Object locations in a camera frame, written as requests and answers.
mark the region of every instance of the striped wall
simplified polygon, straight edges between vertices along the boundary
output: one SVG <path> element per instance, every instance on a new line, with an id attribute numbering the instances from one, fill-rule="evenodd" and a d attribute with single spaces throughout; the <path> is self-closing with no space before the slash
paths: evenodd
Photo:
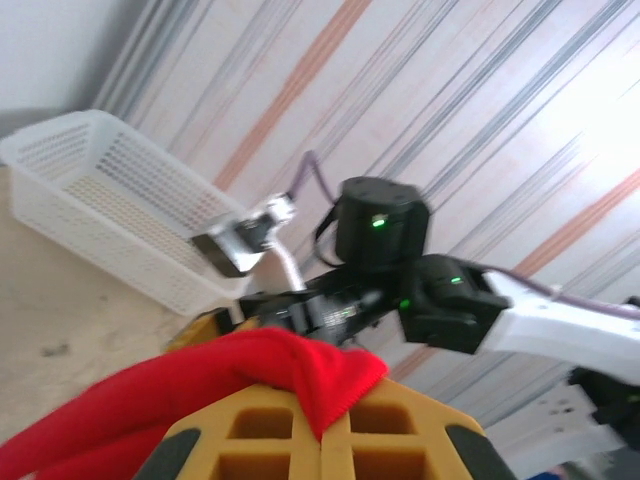
<path id="1" fill-rule="evenodd" d="M 618 302 L 640 293 L 639 82 L 637 0 L 199 0 L 126 120 L 246 205 L 307 149 L 336 192 L 412 183 L 429 251 Z M 328 205 L 307 181 L 298 207 L 283 240 L 313 276 Z M 406 345 L 393 319 L 361 337 L 485 424 L 570 368 Z"/>

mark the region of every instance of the white wall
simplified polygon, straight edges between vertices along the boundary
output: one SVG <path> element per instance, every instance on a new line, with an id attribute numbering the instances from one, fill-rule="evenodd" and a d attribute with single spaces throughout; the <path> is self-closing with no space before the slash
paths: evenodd
<path id="1" fill-rule="evenodd" d="M 0 2 L 0 136 L 86 108 L 146 0 Z"/>

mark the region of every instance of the floor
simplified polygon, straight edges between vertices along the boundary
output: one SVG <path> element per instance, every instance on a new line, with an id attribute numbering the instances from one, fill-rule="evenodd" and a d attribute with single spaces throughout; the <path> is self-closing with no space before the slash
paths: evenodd
<path id="1" fill-rule="evenodd" d="M 0 168 L 0 442 L 160 353 L 189 319 L 14 220 Z"/>

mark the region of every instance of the perforated basket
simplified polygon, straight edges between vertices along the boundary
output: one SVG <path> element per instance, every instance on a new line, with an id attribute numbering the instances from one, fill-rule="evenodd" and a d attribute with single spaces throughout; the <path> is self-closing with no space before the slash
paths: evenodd
<path id="1" fill-rule="evenodd" d="M 248 280 L 221 277 L 188 238 L 241 207 L 105 112 L 64 115 L 0 142 L 14 216 L 169 309 L 192 315 Z"/>

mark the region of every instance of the red fabric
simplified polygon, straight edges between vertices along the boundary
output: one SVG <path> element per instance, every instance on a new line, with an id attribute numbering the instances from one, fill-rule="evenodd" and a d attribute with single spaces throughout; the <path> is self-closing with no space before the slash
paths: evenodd
<path id="1" fill-rule="evenodd" d="M 130 480 L 173 423 L 255 383 L 295 392 L 320 439 L 386 373 L 368 352 L 282 329 L 234 333 L 92 386 L 0 446 L 0 480 Z"/>

